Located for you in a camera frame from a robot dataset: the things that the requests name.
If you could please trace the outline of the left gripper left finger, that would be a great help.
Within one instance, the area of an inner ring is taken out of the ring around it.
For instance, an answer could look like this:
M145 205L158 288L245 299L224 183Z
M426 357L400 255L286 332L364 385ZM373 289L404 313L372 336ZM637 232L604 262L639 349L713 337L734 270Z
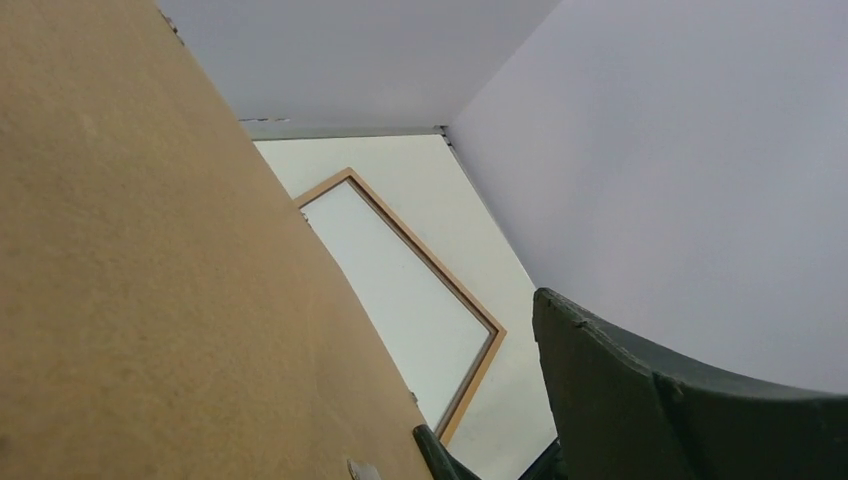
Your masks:
M414 427L412 436L434 480L480 480L447 451L428 425Z

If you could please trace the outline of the brown cardboard backing board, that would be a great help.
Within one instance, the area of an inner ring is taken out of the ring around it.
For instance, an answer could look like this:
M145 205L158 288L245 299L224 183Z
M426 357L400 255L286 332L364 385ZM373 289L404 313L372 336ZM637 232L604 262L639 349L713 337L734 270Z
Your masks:
M1 5L1 475L427 479L337 263L152 1Z

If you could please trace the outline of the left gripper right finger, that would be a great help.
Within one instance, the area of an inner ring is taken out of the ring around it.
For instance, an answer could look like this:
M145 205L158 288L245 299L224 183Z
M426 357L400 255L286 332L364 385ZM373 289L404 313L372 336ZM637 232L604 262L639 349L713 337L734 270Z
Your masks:
M541 288L532 324L572 479L843 479L847 398L700 362Z

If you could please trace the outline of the blue wooden picture frame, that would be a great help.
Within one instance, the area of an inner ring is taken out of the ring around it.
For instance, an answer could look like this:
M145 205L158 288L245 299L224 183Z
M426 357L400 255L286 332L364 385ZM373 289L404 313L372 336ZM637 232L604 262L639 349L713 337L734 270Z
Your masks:
M457 399L450 418L436 432L437 437L443 443L449 443L456 433L459 424L467 411L473 396L478 390L482 379L492 363L506 335L505 328L488 312L483 304L462 284L462 282L448 269L448 267L432 252L430 248L408 227L402 219L391 209L391 207L373 190L373 188L352 168L345 168L322 181L315 187L298 196L295 200L307 223L308 218L302 209L305 205L326 193L329 189L340 183L350 180L358 188L360 194L372 204L378 214L390 224L390 226L402 237L404 241L417 253L420 258L431 268L431 270L448 286L457 297L468 307L471 312L490 331L487 344L480 353L476 366L468 376L466 387Z

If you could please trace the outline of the beach landscape photo print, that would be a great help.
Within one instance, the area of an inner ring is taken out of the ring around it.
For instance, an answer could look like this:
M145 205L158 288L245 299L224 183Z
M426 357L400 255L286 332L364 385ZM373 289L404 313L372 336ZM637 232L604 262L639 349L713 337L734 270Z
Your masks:
M336 260L434 430L450 418L489 329L346 180L303 213Z

